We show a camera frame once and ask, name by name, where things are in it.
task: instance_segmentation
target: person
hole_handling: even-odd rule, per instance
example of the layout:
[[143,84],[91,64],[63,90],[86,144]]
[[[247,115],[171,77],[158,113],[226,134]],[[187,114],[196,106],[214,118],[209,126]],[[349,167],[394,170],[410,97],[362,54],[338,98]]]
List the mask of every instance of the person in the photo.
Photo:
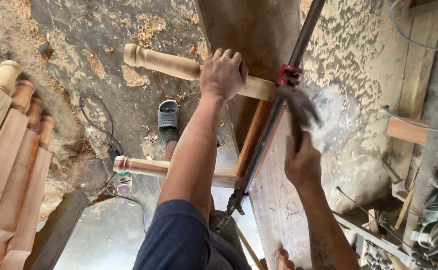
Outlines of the person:
[[[246,84],[239,52],[218,49],[204,62],[201,101],[180,140],[167,145],[170,168],[134,270],[246,270],[234,219],[217,233],[223,216],[214,209],[211,187],[221,112]],[[309,225],[315,270],[358,270],[356,256],[334,218],[321,185],[321,153],[304,132],[299,153],[287,138],[285,174],[296,188]]]

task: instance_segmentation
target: hand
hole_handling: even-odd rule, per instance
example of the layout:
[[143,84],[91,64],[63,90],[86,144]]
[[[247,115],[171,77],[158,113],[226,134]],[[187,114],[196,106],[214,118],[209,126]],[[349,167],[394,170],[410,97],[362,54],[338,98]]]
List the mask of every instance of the hand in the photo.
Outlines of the hand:
[[298,192],[322,189],[321,152],[312,146],[311,134],[303,132],[299,153],[295,152],[294,137],[287,137],[285,172],[287,179]]
[[219,48],[204,62],[199,79],[201,93],[212,92],[228,101],[243,89],[248,73],[241,53]]

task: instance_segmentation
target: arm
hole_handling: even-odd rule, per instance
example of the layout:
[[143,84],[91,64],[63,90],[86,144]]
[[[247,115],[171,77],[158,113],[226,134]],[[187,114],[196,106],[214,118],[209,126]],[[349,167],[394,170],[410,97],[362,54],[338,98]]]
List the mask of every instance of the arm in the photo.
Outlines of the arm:
[[307,132],[304,132],[299,153],[294,151],[294,138],[288,137],[287,144],[286,176],[296,188],[307,216],[312,267],[315,270],[359,270],[354,251],[322,189],[321,153],[314,149]]
[[209,220],[211,187],[221,112],[246,84],[248,69],[240,53],[218,49],[205,61],[200,77],[201,102],[182,133],[157,205],[191,202]]

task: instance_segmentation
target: slide sandal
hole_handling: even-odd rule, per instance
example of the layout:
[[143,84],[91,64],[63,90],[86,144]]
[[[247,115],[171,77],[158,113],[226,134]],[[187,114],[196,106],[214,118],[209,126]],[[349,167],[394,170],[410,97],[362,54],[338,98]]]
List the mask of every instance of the slide sandal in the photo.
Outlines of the slide sandal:
[[161,133],[162,143],[179,141],[179,106],[175,100],[166,100],[159,105],[157,127]]

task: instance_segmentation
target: sanding disc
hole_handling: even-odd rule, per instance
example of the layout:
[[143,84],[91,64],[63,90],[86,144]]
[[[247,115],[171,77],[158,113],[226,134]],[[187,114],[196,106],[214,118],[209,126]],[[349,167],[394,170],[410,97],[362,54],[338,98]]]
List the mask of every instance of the sanding disc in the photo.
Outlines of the sanding disc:
[[117,193],[119,193],[120,195],[123,195],[123,196],[131,194],[131,191],[132,191],[131,186],[128,184],[125,184],[125,183],[120,184],[116,190],[117,190]]

